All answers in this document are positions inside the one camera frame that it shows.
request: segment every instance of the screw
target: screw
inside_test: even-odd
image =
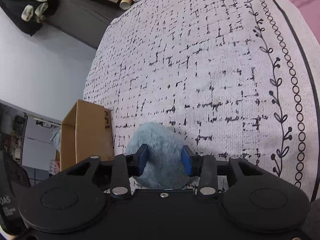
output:
[[[124,195],[128,193],[128,189],[126,187],[115,187],[112,189],[112,192],[115,195]]]
[[[200,189],[200,192],[203,195],[213,195],[216,193],[216,190],[213,187],[203,187]]]
[[[160,197],[169,197],[169,194],[164,192],[160,194]]]

